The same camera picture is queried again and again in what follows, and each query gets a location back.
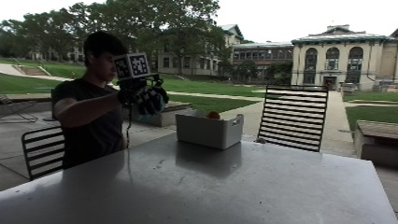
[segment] man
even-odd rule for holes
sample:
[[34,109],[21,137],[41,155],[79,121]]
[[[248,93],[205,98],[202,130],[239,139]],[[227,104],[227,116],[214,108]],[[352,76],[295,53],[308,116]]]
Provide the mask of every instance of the man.
[[113,56],[127,52],[121,40],[95,32],[85,40],[83,51],[83,76],[53,91],[53,114],[66,140],[65,169],[125,149],[122,104],[134,102],[125,99],[131,92],[121,94],[106,85],[115,77]]

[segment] white box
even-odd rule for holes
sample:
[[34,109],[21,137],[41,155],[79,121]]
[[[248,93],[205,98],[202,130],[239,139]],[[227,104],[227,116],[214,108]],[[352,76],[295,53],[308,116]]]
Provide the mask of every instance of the white box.
[[207,119],[202,112],[175,114],[179,141],[226,149],[241,141],[243,116],[234,119]]

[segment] sky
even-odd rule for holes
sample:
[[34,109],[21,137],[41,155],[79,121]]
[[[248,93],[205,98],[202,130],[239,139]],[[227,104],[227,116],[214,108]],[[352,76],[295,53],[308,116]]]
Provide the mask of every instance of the sky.
[[[12,0],[0,7],[0,21],[21,21],[28,13],[49,12],[94,0]],[[218,0],[218,25],[237,24],[245,39],[256,43],[290,42],[326,31],[328,25],[350,25],[355,32],[390,35],[398,29],[398,1],[378,0]]]

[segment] black metal chair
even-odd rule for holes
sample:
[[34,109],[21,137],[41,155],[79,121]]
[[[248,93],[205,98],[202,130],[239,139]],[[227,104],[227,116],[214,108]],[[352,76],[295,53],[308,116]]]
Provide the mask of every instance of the black metal chair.
[[29,180],[63,169],[65,138],[61,127],[26,132],[21,141]]
[[25,101],[21,103],[14,103],[10,100],[10,98],[2,92],[0,92],[0,102],[1,102],[1,105],[9,111],[9,113],[6,113],[5,115],[0,115],[0,119],[6,116],[17,115],[20,117],[18,119],[22,119],[26,122],[36,122],[37,118],[25,112],[25,110],[29,107],[36,105],[36,103],[37,103],[36,101]]
[[256,142],[318,152],[327,99],[323,86],[268,86]]

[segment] grass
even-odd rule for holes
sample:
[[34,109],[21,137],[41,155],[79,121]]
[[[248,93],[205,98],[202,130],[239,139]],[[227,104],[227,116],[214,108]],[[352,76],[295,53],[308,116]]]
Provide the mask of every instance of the grass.
[[[59,81],[46,80],[34,77],[16,77],[0,74],[0,91],[5,94],[49,93],[49,90],[40,88],[54,88]],[[219,99],[197,96],[169,95],[175,102],[191,103],[193,108],[205,113],[214,110],[218,113],[251,105],[255,102],[233,99]]]
[[0,91],[6,94],[49,93],[40,88],[53,88],[58,83],[55,80],[0,74]]
[[398,92],[356,91],[350,96],[343,97],[343,101],[394,101],[398,102]]
[[[33,60],[18,60],[20,64],[37,66]],[[14,63],[13,59],[0,58],[0,63]],[[85,72],[85,67],[67,63],[45,62],[49,73],[55,77],[71,78],[71,73],[79,77]],[[189,93],[209,93],[217,95],[234,95],[247,97],[263,97],[263,93],[252,92],[263,90],[262,87],[246,87],[229,85],[221,81],[213,80],[209,76],[186,76],[193,81],[178,79],[174,75],[161,74],[163,79],[163,88],[167,91],[179,91]]]
[[263,97],[263,92],[252,92],[252,91],[263,90],[263,88],[260,87],[233,86],[217,82],[213,83],[213,82],[198,82],[198,81],[185,81],[185,80],[165,80],[162,86],[167,91]]
[[[21,65],[26,66],[38,66],[40,64],[33,60],[17,60]],[[10,63],[16,64],[16,61],[9,58],[0,58],[0,63]],[[85,72],[85,67],[78,64],[70,64],[70,63],[58,63],[51,61],[44,61],[45,68],[49,71],[49,73],[54,77],[66,77],[71,78],[71,73],[74,73],[74,77],[79,77]]]
[[194,109],[202,110],[205,113],[209,113],[210,111],[217,111],[218,113],[221,113],[256,103],[254,101],[246,100],[233,100],[182,95],[170,95],[170,101],[191,103],[191,107]]
[[350,106],[346,107],[350,130],[354,132],[356,120],[398,123],[398,106]]

